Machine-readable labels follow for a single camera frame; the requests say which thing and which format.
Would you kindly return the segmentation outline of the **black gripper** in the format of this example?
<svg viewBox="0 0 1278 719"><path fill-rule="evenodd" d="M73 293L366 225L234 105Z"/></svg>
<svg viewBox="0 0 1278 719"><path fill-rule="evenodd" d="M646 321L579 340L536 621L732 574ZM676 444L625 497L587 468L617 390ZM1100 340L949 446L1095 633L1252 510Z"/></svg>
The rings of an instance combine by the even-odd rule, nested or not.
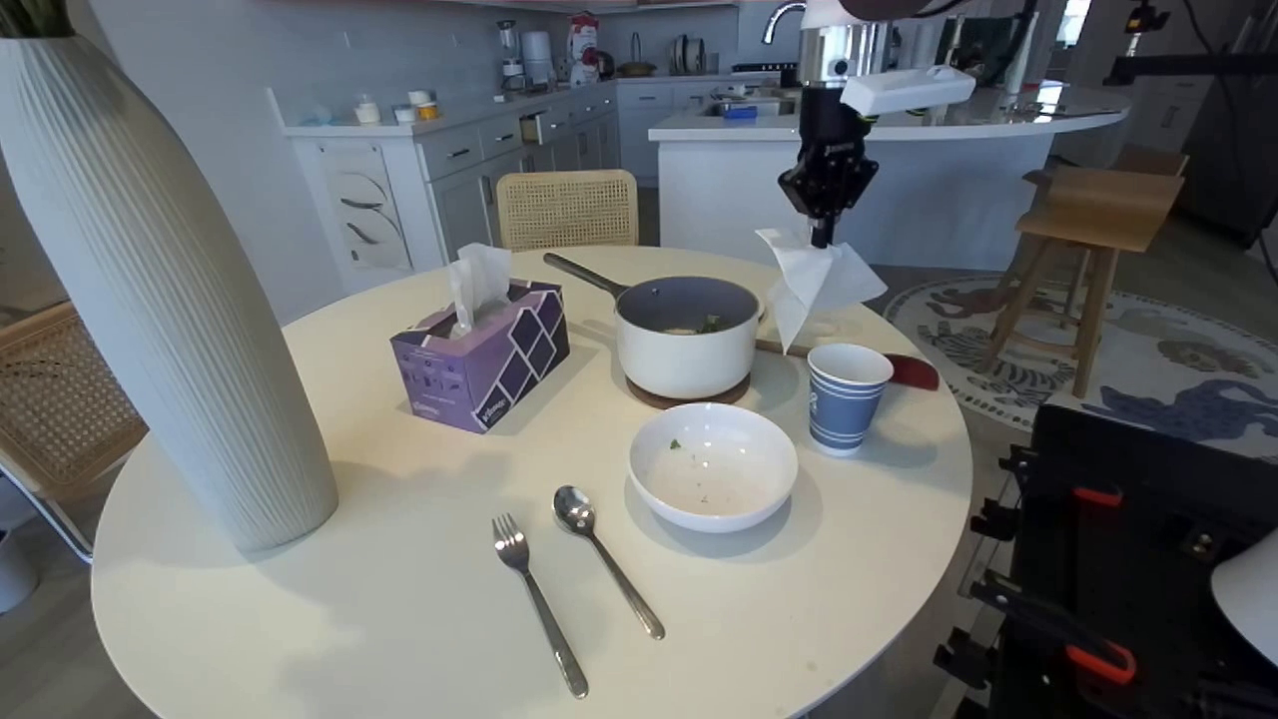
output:
<svg viewBox="0 0 1278 719"><path fill-rule="evenodd" d="M800 105L800 155L777 177L807 217L809 247L830 247L839 217L858 204L878 163L865 155L869 123L833 87L807 87Z"/></svg>

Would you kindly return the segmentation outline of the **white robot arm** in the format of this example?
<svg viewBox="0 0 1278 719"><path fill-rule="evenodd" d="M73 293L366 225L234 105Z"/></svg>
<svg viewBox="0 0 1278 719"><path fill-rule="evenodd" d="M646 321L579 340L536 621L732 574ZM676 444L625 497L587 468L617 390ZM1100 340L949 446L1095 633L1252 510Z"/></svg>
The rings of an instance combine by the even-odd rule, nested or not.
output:
<svg viewBox="0 0 1278 719"><path fill-rule="evenodd" d="M800 155L777 188L809 225L809 244L827 247L839 217L862 199L878 172L865 155L869 120L963 105L977 87L977 75L934 56L886 67L890 30L989 22L989 7L987 0L784 0L766 16L762 41L776 41L788 11L800 11Z"/></svg>

